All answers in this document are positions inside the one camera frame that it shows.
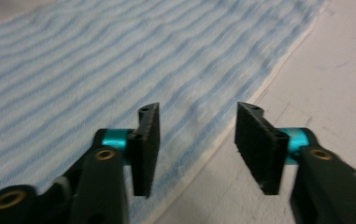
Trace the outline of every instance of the teal tape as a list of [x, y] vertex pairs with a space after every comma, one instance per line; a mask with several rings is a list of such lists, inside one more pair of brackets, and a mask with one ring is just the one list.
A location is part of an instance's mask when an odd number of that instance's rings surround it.
[[288, 157], [286, 158], [285, 163], [296, 164], [297, 162], [292, 158], [292, 154], [300, 151], [300, 147], [309, 145], [306, 133], [300, 128], [281, 128], [279, 130], [290, 137], [288, 144]]
[[114, 147], [121, 151], [125, 165], [129, 164], [125, 150], [127, 146], [128, 132], [128, 129], [107, 129], [102, 140], [102, 145]]

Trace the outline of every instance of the towel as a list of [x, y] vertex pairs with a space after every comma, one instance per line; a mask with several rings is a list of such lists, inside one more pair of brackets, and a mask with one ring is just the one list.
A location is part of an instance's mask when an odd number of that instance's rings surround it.
[[44, 192], [96, 130], [135, 128], [136, 110], [159, 102], [152, 195], [129, 197], [131, 222], [153, 222], [323, 2], [59, 0], [0, 24], [0, 189]]

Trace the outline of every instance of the brass screw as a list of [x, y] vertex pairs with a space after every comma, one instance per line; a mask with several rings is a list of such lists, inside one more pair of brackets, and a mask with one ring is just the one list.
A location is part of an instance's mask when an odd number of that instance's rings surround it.
[[326, 151], [320, 150], [320, 149], [312, 149], [310, 153], [321, 160], [329, 161], [332, 159], [332, 155]]
[[99, 161], [105, 161], [114, 157], [114, 154], [115, 154], [114, 151], [106, 149], [106, 150], [98, 151], [95, 154], [95, 158]]
[[0, 196], [0, 210], [6, 209], [20, 203], [26, 197], [23, 190], [12, 190]]

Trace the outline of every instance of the striped cloth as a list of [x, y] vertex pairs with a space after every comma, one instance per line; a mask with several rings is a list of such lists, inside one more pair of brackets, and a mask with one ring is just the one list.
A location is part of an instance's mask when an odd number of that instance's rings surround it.
[[0, 188], [43, 192], [97, 129], [160, 102], [152, 196], [130, 197], [132, 223], [154, 217], [323, 1], [68, 0], [0, 25]]

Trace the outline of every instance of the striped towel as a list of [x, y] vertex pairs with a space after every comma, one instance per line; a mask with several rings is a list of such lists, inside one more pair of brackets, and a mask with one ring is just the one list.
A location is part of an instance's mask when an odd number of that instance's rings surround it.
[[66, 0], [0, 25], [0, 188], [43, 192], [96, 130], [135, 128], [160, 102], [152, 196], [129, 198], [131, 222], [152, 222], [323, 2]]

